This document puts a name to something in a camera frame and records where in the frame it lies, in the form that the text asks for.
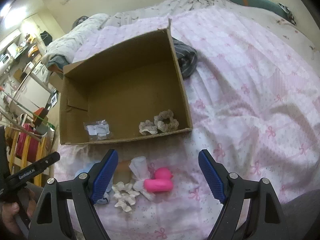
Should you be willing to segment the person's left hand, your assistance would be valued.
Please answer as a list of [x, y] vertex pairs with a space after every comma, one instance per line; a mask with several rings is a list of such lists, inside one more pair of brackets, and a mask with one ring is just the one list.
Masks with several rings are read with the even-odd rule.
[[[27, 215], [31, 219], [36, 209], [35, 193], [30, 189], [23, 189], [23, 193], [28, 193]], [[16, 223], [15, 216], [20, 210], [19, 205], [14, 203], [4, 203], [2, 207], [2, 222], [4, 227], [15, 236], [22, 236], [22, 232]]]

